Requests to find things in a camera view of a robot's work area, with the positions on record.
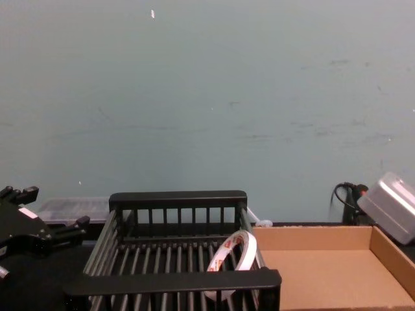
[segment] plastic container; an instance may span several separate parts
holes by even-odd
[[[398,242],[415,238],[415,190],[399,176],[386,173],[357,203]]]
[[[91,224],[103,224],[109,213],[109,197],[54,198],[42,204],[38,216],[46,224],[71,224],[82,216],[89,216]]]

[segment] wall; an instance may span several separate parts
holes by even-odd
[[[327,220],[338,182],[415,184],[414,29],[404,0],[0,0],[0,184]]]

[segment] black dish rack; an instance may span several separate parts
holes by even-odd
[[[281,277],[265,267],[259,251],[250,271],[233,270],[241,256],[236,247],[222,271],[206,272],[229,235],[239,229],[252,233],[246,202],[246,193],[238,190],[113,194],[84,273],[64,287],[67,310],[279,310]],[[234,216],[226,222],[229,209]],[[146,210],[143,224],[139,213]],[[187,211],[191,222],[182,222]],[[200,211],[203,224],[196,222]],[[162,223],[153,222],[156,213]],[[172,214],[175,222],[168,220]],[[205,290],[216,291],[218,303]],[[236,291],[222,301],[222,290]]]

